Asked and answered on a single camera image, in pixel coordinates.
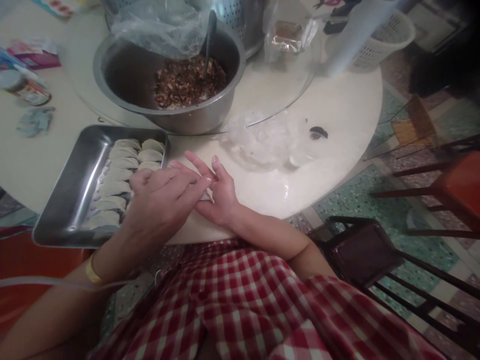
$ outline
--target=adult hand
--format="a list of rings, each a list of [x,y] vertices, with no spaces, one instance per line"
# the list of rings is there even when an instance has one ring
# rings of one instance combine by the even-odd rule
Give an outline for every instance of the adult hand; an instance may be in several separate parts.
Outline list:
[[[185,224],[211,178],[175,168],[142,169],[130,177],[134,197],[119,231],[94,256],[104,280],[115,280],[170,240]]]
[[[213,202],[199,201],[195,205],[195,210],[215,225],[229,228],[232,214],[236,207],[240,205],[235,195],[234,179],[225,170],[225,167],[220,163],[216,155],[211,160],[213,171],[193,152],[186,151],[185,156],[196,167],[203,178],[211,179],[210,189],[213,195]],[[171,166],[180,170],[183,174],[193,174],[197,179],[201,178],[195,171],[178,161],[172,161]]]

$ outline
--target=white plastic basket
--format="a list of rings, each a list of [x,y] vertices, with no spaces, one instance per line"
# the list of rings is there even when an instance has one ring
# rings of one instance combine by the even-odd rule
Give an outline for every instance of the white plastic basket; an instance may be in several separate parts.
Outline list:
[[[415,39],[412,21],[398,10],[380,25],[353,58],[357,68],[373,69],[391,53],[405,48]]]

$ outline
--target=jar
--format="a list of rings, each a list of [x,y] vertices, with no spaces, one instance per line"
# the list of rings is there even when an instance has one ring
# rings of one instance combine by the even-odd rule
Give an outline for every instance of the jar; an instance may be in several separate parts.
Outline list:
[[[33,106],[46,104],[52,98],[41,85],[16,70],[0,71],[0,90],[5,90]]]

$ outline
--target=terrazzo floor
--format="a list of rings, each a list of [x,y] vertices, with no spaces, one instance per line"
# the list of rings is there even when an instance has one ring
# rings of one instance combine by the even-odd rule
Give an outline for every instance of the terrazzo floor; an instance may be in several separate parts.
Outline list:
[[[410,98],[408,78],[411,71],[410,63],[415,56],[415,52],[412,53],[407,49],[394,53],[381,64],[384,83],[383,105],[378,121],[379,125],[369,145],[369,150],[388,143],[389,139],[393,137],[390,120]],[[438,134],[444,141],[453,141],[480,133],[480,121],[478,121],[480,109],[468,100],[453,99],[446,91],[442,90],[425,99],[424,103],[430,111]],[[393,120],[407,118],[407,113],[400,111]],[[440,237],[406,236],[408,214],[413,214],[414,222],[419,227],[431,228],[435,224],[425,215],[425,212],[417,211],[418,208],[407,199],[373,199],[369,196],[369,193],[373,191],[396,189],[399,187],[399,183],[401,187],[420,187],[431,184],[438,176],[438,172],[405,176],[399,183],[391,182],[386,178],[386,174],[389,172],[410,169],[437,161],[429,149],[417,151],[418,149],[418,147],[407,146],[363,163],[360,161],[356,167],[359,170],[352,171],[338,188],[287,221],[308,234],[322,226],[323,222],[332,215],[377,219],[397,248],[480,288],[480,241],[477,243],[475,240],[458,238],[454,242],[459,246],[455,246]],[[436,202],[432,198],[424,197],[419,204],[420,206],[422,204],[431,206],[436,205]],[[435,212],[433,216],[445,228],[465,229],[465,225],[448,211]],[[36,219],[37,214],[24,208],[8,194],[0,199],[0,227],[19,224],[32,226]],[[332,236],[331,232],[335,232],[335,229],[322,230],[319,234],[322,234],[322,240],[325,240],[326,237]],[[110,298],[109,307],[102,323],[104,336],[125,318],[138,301],[154,286],[157,271],[175,261],[182,251],[183,246],[181,245],[165,247],[148,259],[140,278]],[[462,268],[461,275],[456,273],[458,268]],[[425,274],[422,269],[409,262],[396,269],[394,273],[480,321],[480,301],[445,286],[443,281],[430,274]],[[422,301],[415,294],[397,283],[392,283],[389,279],[384,278],[380,280],[380,283],[414,305],[418,305]],[[393,299],[378,289],[373,290],[450,358],[472,359],[468,353],[426,323],[419,321]],[[434,309],[430,314],[452,329],[458,325],[455,319],[438,309]]]

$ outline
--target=paper towel roll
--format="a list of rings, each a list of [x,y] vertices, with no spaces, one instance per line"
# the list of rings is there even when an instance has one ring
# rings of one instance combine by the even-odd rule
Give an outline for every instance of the paper towel roll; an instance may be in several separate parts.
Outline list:
[[[334,77],[351,65],[354,56],[373,32],[392,16],[398,0],[363,0],[350,12],[325,62],[324,73]]]

